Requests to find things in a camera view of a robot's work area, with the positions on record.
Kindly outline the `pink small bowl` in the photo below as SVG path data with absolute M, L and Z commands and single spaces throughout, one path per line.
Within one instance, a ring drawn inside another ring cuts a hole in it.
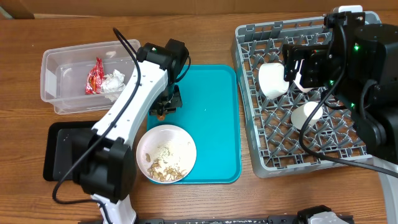
M 301 74 L 298 72 L 298 73 L 296 74 L 294 83 L 295 83 L 296 87 L 297 87 L 301 92 L 303 92 L 303 93 L 308 93 L 308 92 L 311 91 L 313 88 L 304 88 L 304 87 L 300 84 L 301 77 L 302 77 Z

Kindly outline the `white tissue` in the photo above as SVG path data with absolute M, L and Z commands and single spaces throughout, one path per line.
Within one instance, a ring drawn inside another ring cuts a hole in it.
M 114 102 L 118 99 L 118 91 L 123 91 L 126 85 L 124 84 L 125 74 L 114 69 L 112 73 L 104 76 L 104 80 L 101 84 L 101 92 L 106 93 L 105 98 Z

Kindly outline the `white paper cup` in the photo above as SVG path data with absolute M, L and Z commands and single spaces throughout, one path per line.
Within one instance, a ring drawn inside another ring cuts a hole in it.
M 292 112 L 290 117 L 293 126 L 301 130 L 305 120 L 310 116 L 310 114 L 316 108 L 317 105 L 318 105 L 317 102 L 310 101 L 296 108 Z M 314 124 L 316 124 L 322 115 L 323 115 L 323 108 L 320 107 L 318 111 L 315 113 L 315 115 L 312 117 L 308 125 L 313 126 Z

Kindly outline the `red snack wrapper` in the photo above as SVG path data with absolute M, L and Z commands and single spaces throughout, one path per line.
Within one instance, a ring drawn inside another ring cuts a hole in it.
M 85 94 L 86 95 L 100 94 L 103 80 L 104 80 L 103 61 L 97 57 L 96 64 L 89 71 L 86 79 Z

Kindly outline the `white bowl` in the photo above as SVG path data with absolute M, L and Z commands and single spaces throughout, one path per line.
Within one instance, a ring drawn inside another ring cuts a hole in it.
M 289 89 L 289 82 L 284 80 L 284 66 L 281 63 L 264 63 L 258 74 L 262 93 L 270 100 L 282 96 Z

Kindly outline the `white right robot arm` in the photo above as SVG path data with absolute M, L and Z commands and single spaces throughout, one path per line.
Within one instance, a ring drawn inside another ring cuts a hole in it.
M 397 223 L 397 26 L 368 24 L 359 5 L 340 6 L 323 16 L 331 31 L 326 45 L 284 44 L 284 80 L 301 74 L 304 88 L 325 86 L 326 93 L 300 129 L 299 144 L 309 155 L 376 171 L 381 180 L 387 221 Z M 348 161 L 309 149 L 303 137 L 329 96 L 351 112 L 357 136 L 373 164 Z

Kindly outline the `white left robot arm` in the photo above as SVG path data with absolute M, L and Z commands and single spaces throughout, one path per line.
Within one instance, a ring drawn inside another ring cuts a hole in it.
M 184 42 L 169 39 L 164 47 L 146 43 L 134 49 L 122 33 L 115 36 L 132 58 L 135 69 L 111 109 L 90 130 L 72 138 L 72 165 L 52 192 L 57 204 L 95 203 L 103 223 L 137 223 L 129 193 L 136 178 L 134 138 L 146 115 L 163 116 L 182 107 L 177 83 L 191 65 Z M 74 201 L 57 197 L 72 176 L 89 198 Z

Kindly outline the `pink plate with food scraps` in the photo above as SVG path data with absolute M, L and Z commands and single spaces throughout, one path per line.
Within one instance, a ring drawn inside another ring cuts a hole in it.
M 184 179 L 193 169 L 197 148 L 186 130 L 163 124 L 146 132 L 136 149 L 141 172 L 157 184 L 173 184 Z

